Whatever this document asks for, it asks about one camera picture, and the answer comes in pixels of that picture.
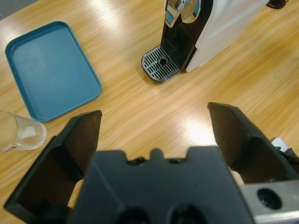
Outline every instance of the white coffee machine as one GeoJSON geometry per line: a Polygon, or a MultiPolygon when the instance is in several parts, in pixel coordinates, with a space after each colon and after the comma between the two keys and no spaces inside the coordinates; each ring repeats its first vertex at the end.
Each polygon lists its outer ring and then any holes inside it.
{"type": "Polygon", "coordinates": [[[142,67],[165,81],[192,71],[232,45],[269,0],[166,0],[161,44],[142,67]]]}

